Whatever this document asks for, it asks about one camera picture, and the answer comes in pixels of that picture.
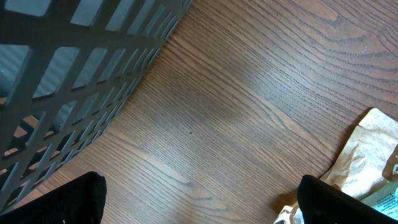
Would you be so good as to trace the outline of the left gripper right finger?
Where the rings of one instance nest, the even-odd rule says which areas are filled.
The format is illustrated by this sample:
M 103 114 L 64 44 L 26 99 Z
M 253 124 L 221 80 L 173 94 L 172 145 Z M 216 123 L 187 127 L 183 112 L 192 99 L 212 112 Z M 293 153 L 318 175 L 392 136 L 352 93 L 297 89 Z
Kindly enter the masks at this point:
M 297 200 L 305 224 L 397 224 L 397 220 L 311 175 L 302 177 Z

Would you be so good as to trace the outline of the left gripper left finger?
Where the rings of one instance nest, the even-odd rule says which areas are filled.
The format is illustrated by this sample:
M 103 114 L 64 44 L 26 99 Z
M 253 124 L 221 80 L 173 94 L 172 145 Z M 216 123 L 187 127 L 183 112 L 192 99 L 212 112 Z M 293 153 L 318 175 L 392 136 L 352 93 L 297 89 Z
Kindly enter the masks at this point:
M 106 179 L 87 172 L 67 184 L 1 215 L 1 224 L 94 224 L 102 221 Z

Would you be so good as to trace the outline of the light green wipes packet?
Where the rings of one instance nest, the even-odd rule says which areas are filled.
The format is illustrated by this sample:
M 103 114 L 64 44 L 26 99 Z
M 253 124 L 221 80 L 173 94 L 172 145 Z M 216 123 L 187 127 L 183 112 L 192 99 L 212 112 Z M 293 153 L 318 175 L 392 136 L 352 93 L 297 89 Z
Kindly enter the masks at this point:
M 397 181 L 388 183 L 361 202 L 397 220 Z

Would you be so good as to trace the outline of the brown snack packet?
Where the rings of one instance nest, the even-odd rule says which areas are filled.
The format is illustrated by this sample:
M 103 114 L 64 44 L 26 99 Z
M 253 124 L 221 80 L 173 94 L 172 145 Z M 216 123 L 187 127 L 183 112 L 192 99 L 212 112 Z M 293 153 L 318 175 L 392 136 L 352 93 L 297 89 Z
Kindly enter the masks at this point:
M 317 179 L 360 202 L 397 181 L 397 121 L 377 108 L 370 109 L 334 165 Z M 286 205 L 275 222 L 304 223 L 298 201 Z

